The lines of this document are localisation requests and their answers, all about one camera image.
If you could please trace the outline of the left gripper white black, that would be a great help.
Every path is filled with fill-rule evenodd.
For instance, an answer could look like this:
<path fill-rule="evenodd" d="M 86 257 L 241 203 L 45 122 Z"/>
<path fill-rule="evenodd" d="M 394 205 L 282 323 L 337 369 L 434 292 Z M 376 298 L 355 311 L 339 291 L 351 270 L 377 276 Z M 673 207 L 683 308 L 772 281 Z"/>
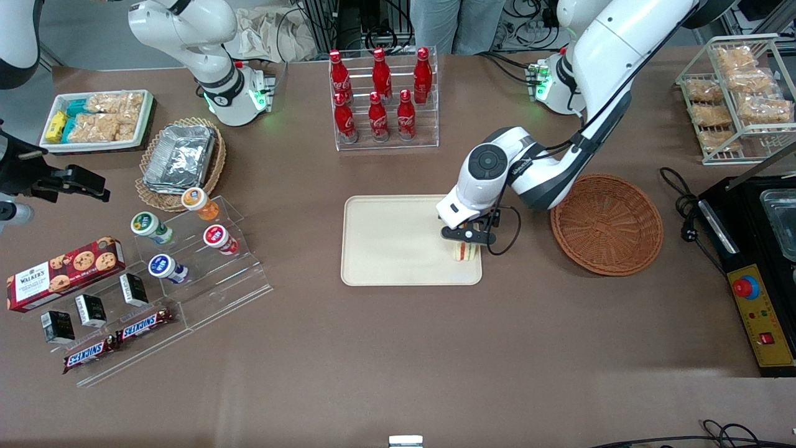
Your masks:
<path fill-rule="evenodd" d="M 440 236 L 444 240 L 465 242 L 477 246 L 491 246 L 496 242 L 492 233 L 492 212 L 498 199 L 494 188 L 475 187 L 472 195 L 459 186 L 453 187 L 436 204 L 438 218 L 443 222 Z"/>

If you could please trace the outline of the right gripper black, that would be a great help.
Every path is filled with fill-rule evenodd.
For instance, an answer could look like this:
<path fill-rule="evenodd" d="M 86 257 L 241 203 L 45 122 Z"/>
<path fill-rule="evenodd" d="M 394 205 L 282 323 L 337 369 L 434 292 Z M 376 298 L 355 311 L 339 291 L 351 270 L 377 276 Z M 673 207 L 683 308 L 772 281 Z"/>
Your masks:
<path fill-rule="evenodd" d="M 100 202 L 109 202 L 111 191 L 106 179 L 94 171 L 76 164 L 58 170 L 44 159 L 46 150 L 9 135 L 2 136 L 1 193 L 8 196 L 23 195 L 51 203 L 58 200 L 59 186 L 54 173 L 63 184 L 73 187 L 74 195 L 87 196 Z"/>

